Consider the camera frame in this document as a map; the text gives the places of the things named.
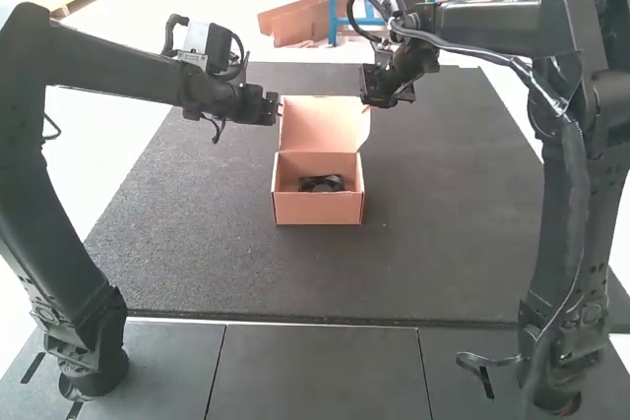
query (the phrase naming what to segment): black robotic arm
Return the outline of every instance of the black robotic arm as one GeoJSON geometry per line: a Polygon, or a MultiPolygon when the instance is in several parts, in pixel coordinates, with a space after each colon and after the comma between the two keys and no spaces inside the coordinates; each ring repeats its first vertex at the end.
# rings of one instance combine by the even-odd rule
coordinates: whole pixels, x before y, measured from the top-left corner
{"type": "Polygon", "coordinates": [[[544,198],[535,272],[519,308],[519,354],[459,353],[457,362],[480,378],[482,367],[518,364],[525,416],[531,401],[570,414],[609,332],[608,258],[630,167],[630,0],[368,1],[391,35],[361,30],[350,0],[350,23],[375,43],[375,64],[361,69],[364,103],[413,101],[414,83],[439,71],[440,50],[509,67],[530,90],[544,198]]]}
{"type": "Polygon", "coordinates": [[[29,294],[45,350],[58,359],[61,392],[90,400],[126,374],[127,308],[86,252],[48,177],[41,153],[46,87],[167,103],[185,118],[209,114],[223,125],[274,124],[278,95],[263,97],[260,86],[246,84],[246,58],[239,74],[229,75],[235,82],[221,73],[229,69],[234,34],[214,24],[204,29],[205,50],[191,52],[203,59],[202,69],[68,29],[49,16],[28,3],[0,8],[0,254],[29,294]]]}

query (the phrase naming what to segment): end effector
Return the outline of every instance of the end effector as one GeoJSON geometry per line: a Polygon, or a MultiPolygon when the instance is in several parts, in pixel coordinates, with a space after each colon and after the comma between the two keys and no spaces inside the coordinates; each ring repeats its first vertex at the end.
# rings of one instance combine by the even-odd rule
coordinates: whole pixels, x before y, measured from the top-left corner
{"type": "Polygon", "coordinates": [[[60,86],[179,106],[192,120],[276,123],[278,94],[247,84],[238,36],[214,24],[206,32],[203,51],[156,55],[68,28],[31,3],[0,6],[2,88],[14,101],[32,102],[24,107],[40,119],[45,88],[60,86]],[[233,39],[240,55],[230,52],[233,39]],[[205,64],[193,60],[202,56],[196,53],[205,64]]]}

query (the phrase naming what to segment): cardboard box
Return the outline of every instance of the cardboard box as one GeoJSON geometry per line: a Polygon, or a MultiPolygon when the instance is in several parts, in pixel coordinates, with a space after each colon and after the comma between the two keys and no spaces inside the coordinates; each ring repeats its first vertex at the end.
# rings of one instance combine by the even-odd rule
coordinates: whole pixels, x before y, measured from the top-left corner
{"type": "MultiPolygon", "coordinates": [[[[347,0],[337,0],[338,17],[346,16],[347,0]]],[[[274,37],[274,46],[290,46],[328,37],[330,0],[299,0],[258,14],[260,32],[274,37]]]]}
{"type": "Polygon", "coordinates": [[[286,96],[272,201],[277,225],[358,225],[365,184],[359,148],[370,133],[370,109],[357,97],[286,96]],[[340,192],[299,192],[302,177],[341,174],[340,192]]]}

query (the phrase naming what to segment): open cardboard box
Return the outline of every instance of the open cardboard box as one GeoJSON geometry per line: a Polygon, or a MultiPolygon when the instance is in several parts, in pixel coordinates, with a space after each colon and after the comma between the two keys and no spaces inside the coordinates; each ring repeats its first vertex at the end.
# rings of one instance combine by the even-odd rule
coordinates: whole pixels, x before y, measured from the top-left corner
{"type": "Polygon", "coordinates": [[[286,96],[280,150],[272,176],[278,225],[357,225],[365,184],[359,148],[370,132],[370,110],[357,97],[286,96]],[[345,190],[299,192],[302,177],[341,174],[345,190]]]}

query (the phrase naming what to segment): floor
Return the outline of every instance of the floor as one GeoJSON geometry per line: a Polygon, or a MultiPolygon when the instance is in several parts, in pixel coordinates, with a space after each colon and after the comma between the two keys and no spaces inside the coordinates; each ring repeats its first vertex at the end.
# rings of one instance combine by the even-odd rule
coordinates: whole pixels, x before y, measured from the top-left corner
{"type": "MultiPolygon", "coordinates": [[[[274,49],[258,32],[256,14],[291,0],[91,0],[64,20],[66,25],[113,41],[157,52],[163,43],[163,23],[173,12],[223,24],[242,37],[257,61],[360,62],[370,61],[369,46],[355,39],[337,48],[274,49]]],[[[539,152],[525,116],[526,91],[510,72],[476,61],[444,55],[445,64],[481,66],[524,135],[539,152]]],[[[85,238],[120,183],[145,148],[169,107],[138,100],[50,89],[47,112],[62,127],[63,135],[48,144],[44,154],[49,172],[79,235],[85,238]],[[82,94],[81,106],[67,105],[69,94],[82,94]]],[[[627,289],[630,268],[624,267],[630,243],[622,234],[630,227],[630,198],[622,199],[611,265],[627,289]]],[[[22,347],[34,323],[30,304],[17,279],[0,264],[0,376],[22,347]]],[[[630,335],[612,337],[630,369],[630,335]]]]}

